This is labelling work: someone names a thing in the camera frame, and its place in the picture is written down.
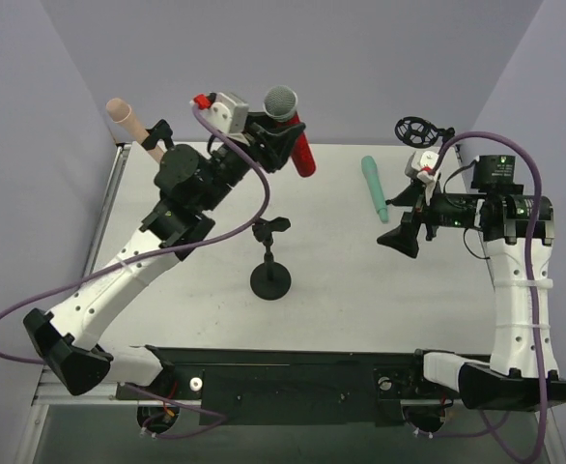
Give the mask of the black mic stand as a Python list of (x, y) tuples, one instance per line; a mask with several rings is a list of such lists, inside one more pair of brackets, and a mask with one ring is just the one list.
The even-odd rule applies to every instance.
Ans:
[(263, 263), (258, 265), (250, 276), (252, 292), (260, 299), (275, 301), (283, 298), (292, 284), (288, 269), (276, 262), (271, 247), (274, 243), (274, 232), (285, 232), (291, 227), (286, 217), (272, 220), (258, 218), (252, 225), (252, 233), (257, 242), (265, 247)]
[(152, 128), (146, 129), (146, 132), (147, 136), (141, 142), (141, 146), (145, 150), (153, 150), (158, 146), (160, 141), (163, 142), (166, 149), (174, 147), (172, 139), (173, 131), (166, 120), (160, 119)]

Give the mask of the pink microphone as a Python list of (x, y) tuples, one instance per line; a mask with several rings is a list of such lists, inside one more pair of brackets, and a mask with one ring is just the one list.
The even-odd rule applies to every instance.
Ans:
[(155, 145), (154, 148), (146, 147), (145, 140), (149, 136), (149, 133), (136, 117), (132, 107), (128, 103), (120, 98), (113, 98), (107, 102), (105, 109), (110, 119), (131, 135), (134, 141), (137, 142), (155, 162), (161, 162), (163, 151), (157, 145)]

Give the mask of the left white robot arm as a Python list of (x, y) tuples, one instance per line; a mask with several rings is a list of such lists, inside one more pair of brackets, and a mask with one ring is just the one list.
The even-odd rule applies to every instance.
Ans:
[(207, 123), (221, 146), (206, 157), (172, 140), (160, 120), (146, 129), (133, 114), (110, 113), (158, 161), (159, 199), (107, 266), (74, 285), (67, 299), (48, 311), (34, 308), (23, 325), (37, 354), (68, 392), (79, 396), (104, 381), (147, 387), (165, 366), (150, 346), (104, 349), (103, 333), (151, 283), (183, 262), (197, 247), (216, 242), (208, 216), (245, 174), (282, 169), (303, 136), (305, 125), (276, 122), (264, 112), (241, 118), (239, 131)]

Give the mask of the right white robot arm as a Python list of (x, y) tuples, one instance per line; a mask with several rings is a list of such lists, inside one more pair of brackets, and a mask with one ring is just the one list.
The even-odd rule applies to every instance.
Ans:
[(514, 181), (512, 156), (482, 156), (473, 163), (474, 194), (447, 193), (430, 170), (432, 151), (414, 152), (410, 184), (390, 199), (405, 212), (378, 244), (415, 258), (418, 234), (433, 240), (441, 227), (480, 233), (495, 295), (495, 338), (488, 362), (439, 351), (422, 354), (425, 380), (456, 392), (472, 410), (537, 411), (566, 403), (566, 379), (552, 351), (548, 276), (554, 242), (552, 203), (534, 200)]

